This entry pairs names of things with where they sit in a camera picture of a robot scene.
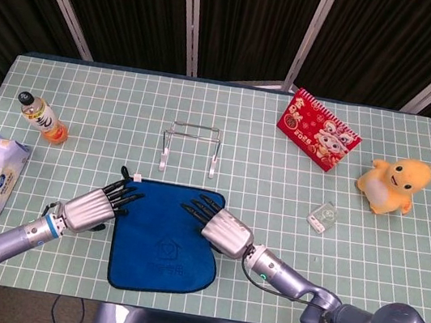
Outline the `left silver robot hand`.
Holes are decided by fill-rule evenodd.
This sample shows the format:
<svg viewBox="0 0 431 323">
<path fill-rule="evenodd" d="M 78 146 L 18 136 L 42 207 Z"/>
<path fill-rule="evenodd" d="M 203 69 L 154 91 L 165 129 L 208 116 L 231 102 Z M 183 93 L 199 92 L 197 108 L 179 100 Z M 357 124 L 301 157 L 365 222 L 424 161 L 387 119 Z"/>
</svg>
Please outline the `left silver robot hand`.
<svg viewBox="0 0 431 323">
<path fill-rule="evenodd" d="M 61 204 L 55 215 L 61 217 L 66 228 L 75 233 L 92 231 L 110 219 L 128 215 L 126 205 L 145 197 L 144 193 L 137 193 L 137 188 L 127 186 L 127 183 L 127 180 L 115 181 L 71 199 Z"/>
</svg>

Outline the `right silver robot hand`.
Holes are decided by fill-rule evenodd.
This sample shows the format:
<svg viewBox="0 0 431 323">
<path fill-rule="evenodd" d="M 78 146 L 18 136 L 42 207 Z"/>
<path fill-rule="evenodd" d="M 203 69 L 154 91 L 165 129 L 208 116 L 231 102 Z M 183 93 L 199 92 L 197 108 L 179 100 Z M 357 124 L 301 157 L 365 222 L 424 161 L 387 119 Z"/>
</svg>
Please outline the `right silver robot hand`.
<svg viewBox="0 0 431 323">
<path fill-rule="evenodd" d="M 240 260 L 254 244 L 250 228 L 206 194 L 181 207 L 198 221 L 199 233 L 223 255 Z"/>
</svg>

